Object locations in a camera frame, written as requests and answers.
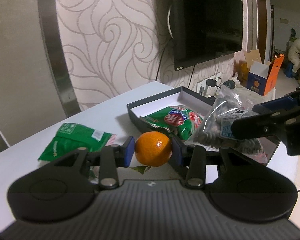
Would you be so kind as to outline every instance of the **television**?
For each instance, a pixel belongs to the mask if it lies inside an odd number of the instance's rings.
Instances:
[[[242,0],[172,0],[175,70],[242,50]]]

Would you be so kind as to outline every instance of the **orange and blue box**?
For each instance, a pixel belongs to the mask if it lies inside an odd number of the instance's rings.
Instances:
[[[269,93],[277,83],[283,59],[284,57],[276,59],[270,66],[255,61],[250,68],[246,88],[262,96]]]

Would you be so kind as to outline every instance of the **orange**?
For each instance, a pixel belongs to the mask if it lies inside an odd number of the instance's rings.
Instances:
[[[135,155],[143,165],[158,167],[165,164],[171,156],[172,146],[168,136],[160,132],[146,132],[135,144]]]

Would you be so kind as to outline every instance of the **white jacket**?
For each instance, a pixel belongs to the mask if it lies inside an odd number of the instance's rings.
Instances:
[[[300,38],[296,39],[295,42],[292,44],[291,48],[289,49],[288,59],[294,60],[299,59],[300,56]]]

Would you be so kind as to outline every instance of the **clear plastic bag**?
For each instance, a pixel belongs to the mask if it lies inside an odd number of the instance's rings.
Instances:
[[[215,149],[228,146],[259,163],[267,163],[268,159],[258,138],[237,140],[231,132],[234,120],[256,115],[252,107],[253,103],[249,99],[242,99],[230,88],[221,86],[210,112],[185,144]]]

